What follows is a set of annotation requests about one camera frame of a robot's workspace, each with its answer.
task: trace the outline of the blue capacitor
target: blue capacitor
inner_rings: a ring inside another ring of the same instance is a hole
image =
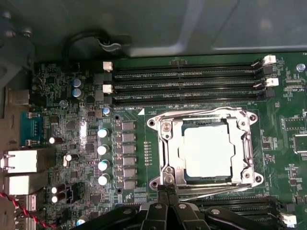
[[[74,89],[74,90],[72,91],[72,95],[73,95],[75,98],[77,98],[77,99],[81,99],[81,98],[83,98],[84,93],[83,93],[82,90],[76,88],[76,89]]]
[[[102,113],[104,114],[104,115],[109,115],[110,114],[110,109],[108,108],[108,107],[105,107],[105,108],[103,108],[102,109]]]
[[[72,80],[72,86],[75,88],[79,88],[81,86],[81,80],[79,78],[76,78],[74,80]]]

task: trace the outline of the capacitor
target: capacitor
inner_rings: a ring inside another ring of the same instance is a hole
[[[66,108],[66,107],[68,106],[68,101],[66,101],[66,100],[61,100],[61,101],[59,102],[59,106],[60,106],[61,108]]]
[[[102,156],[109,152],[110,148],[108,145],[102,145],[97,148],[98,155]]]
[[[52,145],[53,145],[53,144],[55,144],[55,145],[62,144],[62,143],[63,143],[63,138],[59,138],[59,137],[50,137],[49,143],[52,144]]]
[[[98,178],[98,183],[99,183],[101,186],[106,185],[109,181],[110,181],[110,175],[107,174],[107,173],[102,174],[102,176],[100,176],[100,177]]]
[[[111,110],[108,107],[102,109],[102,113],[106,116],[110,115]]]
[[[58,184],[58,185],[53,186],[51,188],[51,193],[56,194],[56,193],[62,192],[64,190],[66,190],[66,185],[65,184]]]
[[[76,222],[76,226],[82,225],[85,222],[88,222],[87,216],[80,216],[78,221]]]
[[[84,97],[84,92],[76,88],[72,91],[72,95],[77,99],[82,99]]]
[[[108,160],[103,160],[98,163],[98,169],[100,171],[106,170],[110,166],[110,162]]]
[[[65,156],[66,161],[70,162],[70,161],[77,161],[79,159],[79,155],[78,154],[68,154]]]
[[[65,198],[66,198],[66,193],[65,193],[65,192],[60,192],[60,193],[54,195],[54,196],[51,198],[51,201],[52,201],[53,203],[57,203],[57,202],[59,202],[59,201],[65,199]]]
[[[71,84],[75,88],[82,88],[83,87],[83,84],[82,84],[82,82],[79,78],[75,78],[74,80],[72,80]]]
[[[107,130],[106,128],[101,128],[97,134],[100,138],[105,138],[109,135],[109,130]]]
[[[32,90],[35,92],[40,92],[42,87],[40,85],[32,85]]]

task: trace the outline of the screw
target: screw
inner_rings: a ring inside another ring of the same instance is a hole
[[[305,65],[305,64],[298,64],[298,65],[296,66],[296,70],[297,70],[298,72],[303,72],[305,69],[306,69],[306,65]]]
[[[11,19],[12,18],[11,13],[8,12],[8,11],[3,12],[2,16],[3,16],[3,18],[6,18],[6,19]]]
[[[170,130],[171,130],[171,124],[170,124],[170,123],[163,123],[163,124],[162,124],[162,130],[163,130],[164,132],[170,131]]]
[[[162,208],[162,205],[156,205],[155,208],[161,209],[161,208]]]
[[[131,210],[130,209],[126,209],[125,211],[123,211],[124,214],[130,214]]]
[[[23,35],[24,35],[25,37],[30,37],[31,34],[32,34],[32,31],[31,31],[30,28],[24,28],[24,29],[22,30],[22,33],[23,33]]]
[[[255,121],[256,120],[256,116],[255,115],[251,115],[249,118],[250,118],[251,121]]]
[[[165,182],[171,184],[173,182],[173,178],[168,176],[168,177],[165,178]]]
[[[5,36],[7,37],[15,37],[16,36],[16,33],[12,30],[8,30],[5,32]]]
[[[221,214],[221,211],[218,210],[218,209],[212,209],[211,212],[212,212],[213,214],[215,214],[215,215]]]
[[[185,209],[185,208],[187,208],[187,205],[185,205],[185,204],[180,204],[180,205],[178,205],[178,207],[179,207],[180,209]]]

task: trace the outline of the integrated circuit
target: integrated circuit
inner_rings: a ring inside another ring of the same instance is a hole
[[[99,204],[101,202],[101,195],[100,194],[91,194],[90,201],[93,204]]]
[[[134,122],[128,121],[121,123],[121,127],[123,131],[134,130]]]

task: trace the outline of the black capacitor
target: black capacitor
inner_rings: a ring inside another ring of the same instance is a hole
[[[78,154],[67,154],[65,156],[65,160],[70,162],[70,161],[77,161],[79,159],[79,155]]]
[[[65,198],[66,198],[66,193],[65,193],[65,192],[60,192],[60,193],[54,195],[54,196],[51,198],[51,201],[52,201],[53,203],[57,203],[57,202],[59,202],[59,201],[65,199]]]
[[[57,194],[57,193],[59,193],[59,192],[65,191],[65,190],[66,190],[66,185],[65,185],[65,184],[58,184],[58,185],[53,186],[53,187],[51,188],[51,193],[52,193],[52,194]]]
[[[59,137],[50,137],[49,143],[52,145],[58,145],[63,143],[63,138]]]

